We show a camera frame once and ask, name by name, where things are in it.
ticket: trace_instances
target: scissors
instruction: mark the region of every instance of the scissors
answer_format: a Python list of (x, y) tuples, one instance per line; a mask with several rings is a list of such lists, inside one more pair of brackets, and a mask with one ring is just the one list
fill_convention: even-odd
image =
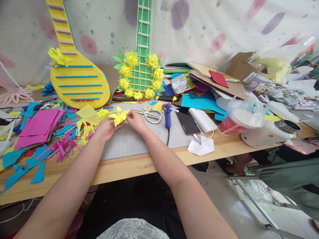
[(150, 123), (159, 123), (162, 119), (162, 113), (157, 110), (150, 111), (136, 111), (137, 113), (144, 115), (146, 120)]

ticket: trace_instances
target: smartphone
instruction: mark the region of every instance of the smartphone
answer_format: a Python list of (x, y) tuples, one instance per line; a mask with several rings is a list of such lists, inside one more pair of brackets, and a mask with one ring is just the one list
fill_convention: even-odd
[(177, 117), (187, 135), (200, 134), (200, 129), (194, 119), (188, 114), (188, 109), (178, 109)]

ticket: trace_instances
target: white thermos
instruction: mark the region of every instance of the white thermos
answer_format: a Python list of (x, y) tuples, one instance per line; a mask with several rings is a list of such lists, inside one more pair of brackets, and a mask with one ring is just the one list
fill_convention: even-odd
[(249, 146), (263, 147), (292, 139), (300, 130), (297, 124), (285, 119), (268, 121), (261, 128), (243, 132), (240, 137)]

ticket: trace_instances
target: person's hand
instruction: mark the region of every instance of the person's hand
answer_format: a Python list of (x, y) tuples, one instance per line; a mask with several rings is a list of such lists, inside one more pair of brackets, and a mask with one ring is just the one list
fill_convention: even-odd
[(112, 137), (114, 132), (122, 126), (123, 123), (115, 127), (114, 119), (106, 118), (100, 122), (93, 136), (100, 137), (101, 140), (104, 140), (106, 142)]
[(130, 126), (139, 134), (141, 134), (142, 132), (148, 129), (144, 122), (143, 117), (136, 111), (131, 110), (130, 112), (128, 112), (126, 117), (127, 117), (127, 122), (130, 124)]

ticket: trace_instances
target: white lace clothing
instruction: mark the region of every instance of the white lace clothing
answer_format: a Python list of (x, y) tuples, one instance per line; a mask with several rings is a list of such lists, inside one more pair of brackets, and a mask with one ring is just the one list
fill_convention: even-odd
[(169, 237), (143, 219), (125, 218), (116, 222), (96, 239), (169, 239)]

